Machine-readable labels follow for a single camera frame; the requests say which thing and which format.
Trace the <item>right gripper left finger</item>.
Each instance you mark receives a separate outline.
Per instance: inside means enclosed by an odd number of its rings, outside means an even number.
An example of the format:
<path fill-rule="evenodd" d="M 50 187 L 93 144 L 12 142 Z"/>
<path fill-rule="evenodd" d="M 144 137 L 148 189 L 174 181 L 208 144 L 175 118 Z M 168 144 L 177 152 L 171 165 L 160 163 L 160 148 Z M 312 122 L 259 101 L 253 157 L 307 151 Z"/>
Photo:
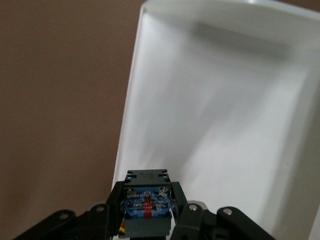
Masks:
<path fill-rule="evenodd" d="M 58 210 L 41 220 L 16 240 L 110 240 L 117 234 L 123 214 L 123 181 L 114 185 L 107 201 L 77 216 L 72 210 Z"/>

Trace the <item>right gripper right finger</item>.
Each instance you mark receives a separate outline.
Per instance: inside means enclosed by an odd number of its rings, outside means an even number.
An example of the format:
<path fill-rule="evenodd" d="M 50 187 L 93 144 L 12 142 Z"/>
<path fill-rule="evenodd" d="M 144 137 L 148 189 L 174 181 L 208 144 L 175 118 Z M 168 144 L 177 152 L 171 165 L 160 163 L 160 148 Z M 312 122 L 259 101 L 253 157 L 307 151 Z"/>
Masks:
<path fill-rule="evenodd" d="M 175 227 L 172 240 L 273 240 L 241 210 L 225 206 L 213 213 L 200 201 L 188 202 L 179 182 L 172 182 Z"/>

